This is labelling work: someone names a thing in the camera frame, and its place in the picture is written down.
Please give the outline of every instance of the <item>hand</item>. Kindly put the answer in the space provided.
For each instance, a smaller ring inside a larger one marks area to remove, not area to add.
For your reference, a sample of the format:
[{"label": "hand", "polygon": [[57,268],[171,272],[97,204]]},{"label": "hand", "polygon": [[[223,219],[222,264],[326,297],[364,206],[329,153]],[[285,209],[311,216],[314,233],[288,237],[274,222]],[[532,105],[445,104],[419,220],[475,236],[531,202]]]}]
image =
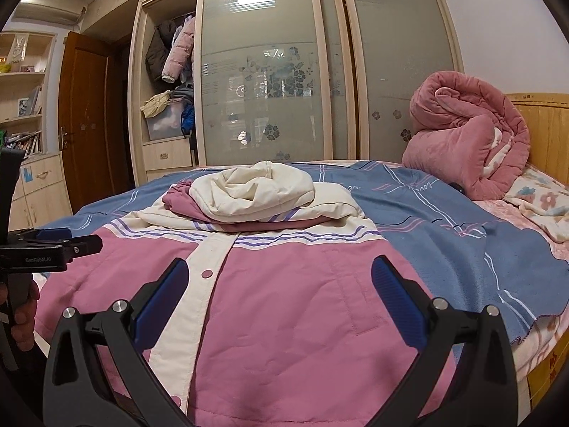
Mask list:
[{"label": "hand", "polygon": [[[0,283],[0,305],[8,299],[8,289]],[[39,288],[35,281],[30,284],[30,297],[26,303],[16,310],[14,319],[16,324],[12,327],[12,337],[18,348],[22,351],[30,351],[35,342],[33,327],[35,326],[35,314],[38,309]]]}]

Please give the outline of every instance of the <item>dark jacket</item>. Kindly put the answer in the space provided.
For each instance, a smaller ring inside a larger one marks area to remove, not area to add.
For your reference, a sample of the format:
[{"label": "dark jacket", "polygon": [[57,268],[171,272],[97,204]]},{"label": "dark jacket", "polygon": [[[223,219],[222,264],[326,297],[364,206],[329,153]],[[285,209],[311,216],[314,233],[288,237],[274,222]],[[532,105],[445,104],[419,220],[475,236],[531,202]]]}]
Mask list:
[{"label": "dark jacket", "polygon": [[146,52],[146,65],[153,81],[162,78],[162,70],[172,46],[176,24],[172,20],[162,22],[154,31]]}]

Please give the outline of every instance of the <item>photo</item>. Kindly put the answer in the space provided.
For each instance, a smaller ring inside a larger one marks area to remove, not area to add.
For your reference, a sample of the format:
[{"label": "photo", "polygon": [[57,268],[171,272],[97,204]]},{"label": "photo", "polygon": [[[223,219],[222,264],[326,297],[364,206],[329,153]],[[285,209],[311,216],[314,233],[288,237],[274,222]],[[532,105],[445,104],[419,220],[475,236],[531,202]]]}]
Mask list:
[{"label": "photo", "polygon": [[26,106],[28,105],[28,98],[18,99],[18,117],[26,115]]}]

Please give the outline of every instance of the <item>rolled pink quilt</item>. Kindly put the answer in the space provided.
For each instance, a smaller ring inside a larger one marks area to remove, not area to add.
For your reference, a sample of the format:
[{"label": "rolled pink quilt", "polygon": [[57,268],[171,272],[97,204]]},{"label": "rolled pink quilt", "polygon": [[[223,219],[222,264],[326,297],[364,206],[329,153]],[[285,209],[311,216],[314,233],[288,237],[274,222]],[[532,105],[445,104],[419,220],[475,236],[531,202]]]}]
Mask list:
[{"label": "rolled pink quilt", "polygon": [[501,91],[460,72],[430,75],[409,106],[415,135],[405,167],[458,183],[472,200],[498,200],[530,152],[523,117]]}]

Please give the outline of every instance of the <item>plastic storage box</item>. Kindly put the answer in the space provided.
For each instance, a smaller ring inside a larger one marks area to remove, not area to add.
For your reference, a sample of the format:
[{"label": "plastic storage box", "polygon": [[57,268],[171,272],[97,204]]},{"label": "plastic storage box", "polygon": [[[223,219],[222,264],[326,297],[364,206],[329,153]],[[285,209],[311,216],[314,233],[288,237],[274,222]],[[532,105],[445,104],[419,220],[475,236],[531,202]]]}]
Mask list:
[{"label": "plastic storage box", "polygon": [[170,102],[160,114],[146,119],[150,141],[182,136],[180,121],[183,110],[183,101]]}]

